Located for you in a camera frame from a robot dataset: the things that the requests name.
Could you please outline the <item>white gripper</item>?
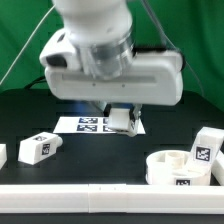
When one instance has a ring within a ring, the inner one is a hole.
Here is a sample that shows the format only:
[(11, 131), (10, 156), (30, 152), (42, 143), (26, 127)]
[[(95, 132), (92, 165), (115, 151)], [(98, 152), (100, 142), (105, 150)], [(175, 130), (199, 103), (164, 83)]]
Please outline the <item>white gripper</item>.
[[(128, 35), (78, 45), (60, 29), (47, 42), (39, 60), (49, 89), (59, 99), (134, 104), (130, 110), (134, 131), (141, 104), (170, 106), (182, 96), (182, 54), (168, 49), (135, 49)], [(111, 108), (106, 104), (104, 117), (109, 118)]]

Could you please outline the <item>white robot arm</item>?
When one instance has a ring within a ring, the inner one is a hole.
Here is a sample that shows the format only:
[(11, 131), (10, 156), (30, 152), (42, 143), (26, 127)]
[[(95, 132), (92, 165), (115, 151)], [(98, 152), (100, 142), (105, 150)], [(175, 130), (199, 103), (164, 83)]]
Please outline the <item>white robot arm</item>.
[(138, 48), (126, 0), (52, 0), (63, 28), (40, 54), (51, 92), (95, 103), (108, 127), (137, 134), (144, 104), (174, 105), (182, 96), (184, 58), (176, 50)]

